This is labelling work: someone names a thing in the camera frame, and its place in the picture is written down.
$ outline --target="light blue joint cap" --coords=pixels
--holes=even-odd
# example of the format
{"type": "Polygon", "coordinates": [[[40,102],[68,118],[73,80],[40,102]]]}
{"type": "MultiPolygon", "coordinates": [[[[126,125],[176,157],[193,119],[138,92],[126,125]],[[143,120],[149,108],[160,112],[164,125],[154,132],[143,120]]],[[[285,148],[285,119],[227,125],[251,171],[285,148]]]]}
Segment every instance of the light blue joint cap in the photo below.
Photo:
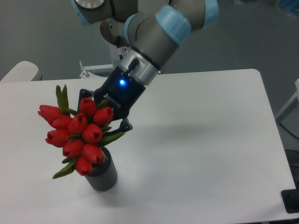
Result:
{"type": "Polygon", "coordinates": [[[71,0],[71,4],[73,5],[76,13],[77,13],[77,16],[79,17],[81,23],[83,26],[87,26],[87,25],[91,25],[91,23],[89,21],[87,21],[87,19],[82,15],[82,13],[80,12],[80,10],[78,9],[78,6],[75,2],[75,0],[71,0]]]}
{"type": "Polygon", "coordinates": [[[172,6],[163,6],[155,17],[163,30],[178,45],[182,45],[191,33],[190,22],[172,6]]]}
{"type": "Polygon", "coordinates": [[[129,33],[128,33],[128,29],[129,29],[129,25],[130,25],[130,22],[131,20],[136,16],[136,15],[139,15],[140,13],[137,13],[137,14],[134,14],[134,15],[131,15],[129,18],[127,18],[126,22],[125,22],[125,25],[123,27],[123,33],[125,35],[125,38],[126,40],[130,43],[131,41],[129,40],[129,33]]]}
{"type": "Polygon", "coordinates": [[[206,17],[203,25],[208,27],[217,22],[219,15],[219,7],[217,0],[206,0],[206,17]]]}

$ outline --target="tulip bouquet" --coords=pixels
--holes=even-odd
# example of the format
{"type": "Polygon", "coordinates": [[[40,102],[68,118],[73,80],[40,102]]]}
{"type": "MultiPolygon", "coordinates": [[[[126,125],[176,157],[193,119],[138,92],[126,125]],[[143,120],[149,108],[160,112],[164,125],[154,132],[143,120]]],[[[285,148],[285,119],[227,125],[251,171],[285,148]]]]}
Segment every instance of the tulip bouquet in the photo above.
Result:
{"type": "Polygon", "coordinates": [[[83,98],[79,110],[69,108],[67,88],[56,87],[58,107],[41,105],[38,114],[55,130],[48,132],[46,142],[62,148],[62,163],[67,165],[54,174],[53,179],[76,170],[83,176],[90,175],[93,168],[109,158],[103,152],[105,145],[120,138],[123,132],[109,132],[108,124],[113,110],[107,107],[108,100],[96,105],[92,98],[83,98]]]}

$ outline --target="white tabletop surface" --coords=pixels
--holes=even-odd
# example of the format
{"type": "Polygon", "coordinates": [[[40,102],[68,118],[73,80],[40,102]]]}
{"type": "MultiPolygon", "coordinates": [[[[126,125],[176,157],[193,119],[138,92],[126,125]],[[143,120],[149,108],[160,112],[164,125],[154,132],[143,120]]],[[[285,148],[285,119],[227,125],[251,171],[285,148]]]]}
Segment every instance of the white tabletop surface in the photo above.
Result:
{"type": "Polygon", "coordinates": [[[280,191],[294,189],[261,76],[232,70],[156,77],[131,109],[134,129],[108,146],[117,184],[92,189],[73,174],[52,180],[62,150],[39,105],[70,107],[99,79],[0,84],[0,221],[43,224],[234,224],[297,218],[280,191]]]}

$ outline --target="black vase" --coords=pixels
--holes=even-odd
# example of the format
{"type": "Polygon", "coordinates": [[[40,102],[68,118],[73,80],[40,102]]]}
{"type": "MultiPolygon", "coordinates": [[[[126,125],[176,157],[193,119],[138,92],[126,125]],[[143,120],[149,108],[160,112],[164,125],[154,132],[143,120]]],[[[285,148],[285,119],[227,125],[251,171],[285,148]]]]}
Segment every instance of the black vase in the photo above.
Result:
{"type": "Polygon", "coordinates": [[[98,191],[111,189],[117,181],[117,172],[112,157],[107,148],[101,147],[103,153],[103,162],[100,165],[93,166],[90,175],[85,176],[90,185],[98,191]]]}

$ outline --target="blue led light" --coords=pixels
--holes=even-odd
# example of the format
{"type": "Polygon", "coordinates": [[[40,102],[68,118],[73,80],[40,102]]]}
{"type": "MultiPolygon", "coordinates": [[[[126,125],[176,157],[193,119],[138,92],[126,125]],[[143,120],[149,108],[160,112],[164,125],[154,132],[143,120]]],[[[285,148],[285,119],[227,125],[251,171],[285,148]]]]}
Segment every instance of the blue led light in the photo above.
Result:
{"type": "Polygon", "coordinates": [[[127,85],[127,82],[123,79],[120,80],[120,85],[121,86],[126,86],[127,85]]]}

